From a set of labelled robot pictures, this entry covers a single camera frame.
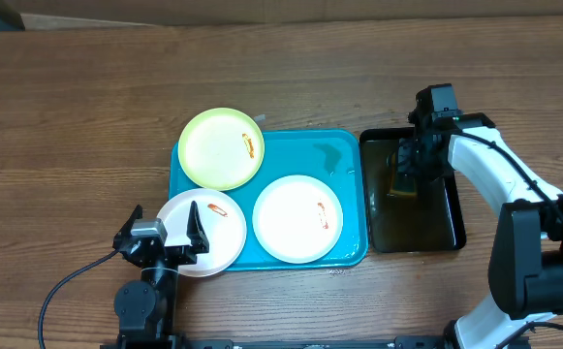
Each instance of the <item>small orange object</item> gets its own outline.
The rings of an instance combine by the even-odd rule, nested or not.
[[[214,212],[222,215],[223,217],[227,217],[227,212],[224,211],[221,207],[219,207],[215,204],[210,204],[207,207],[210,208],[211,210],[213,210]]]
[[[324,204],[318,203],[318,206],[322,209],[322,213],[318,213],[318,216],[320,216],[320,223],[322,223],[322,228],[328,229],[327,214]]]
[[[246,145],[246,151],[249,152],[251,159],[255,159],[255,148],[253,147],[253,141],[247,136],[247,134],[242,134],[242,139],[244,140],[244,145]]]

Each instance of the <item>blue tray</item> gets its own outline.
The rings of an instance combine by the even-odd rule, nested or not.
[[[350,267],[367,253],[367,221],[360,167],[359,142],[344,130],[264,132],[266,150],[260,170],[246,184],[225,192],[242,208],[247,236],[242,253],[227,270],[288,270]],[[324,257],[305,264],[290,264],[270,256],[253,232],[253,206],[260,193],[286,175],[320,179],[337,195],[343,210],[339,241]],[[182,171],[177,144],[172,152],[169,198],[198,188]]]

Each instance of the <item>wooden table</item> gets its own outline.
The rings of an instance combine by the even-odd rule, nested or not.
[[[0,348],[36,348],[50,288],[108,253],[135,204],[156,214],[172,147],[198,112],[233,107],[265,114],[264,130],[358,136],[405,126],[415,93],[441,82],[563,189],[563,17],[0,33]],[[440,333],[485,296],[497,221],[458,185],[460,252],[182,278],[176,328],[242,341]],[[48,308],[47,347],[114,340],[114,293],[138,277],[115,258],[65,286]],[[532,340],[563,348],[552,330]]]

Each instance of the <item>light green plate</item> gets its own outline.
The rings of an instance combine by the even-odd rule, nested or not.
[[[230,190],[255,175],[264,159],[264,137],[251,117],[216,108],[195,116],[177,145],[182,170],[197,185]]]

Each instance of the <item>black tray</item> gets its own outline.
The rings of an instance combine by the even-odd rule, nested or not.
[[[466,244],[466,231],[454,176],[421,185],[416,198],[387,195],[391,183],[387,157],[395,151],[396,140],[412,136],[412,127],[372,129],[360,134],[371,243],[385,253],[458,250]]]

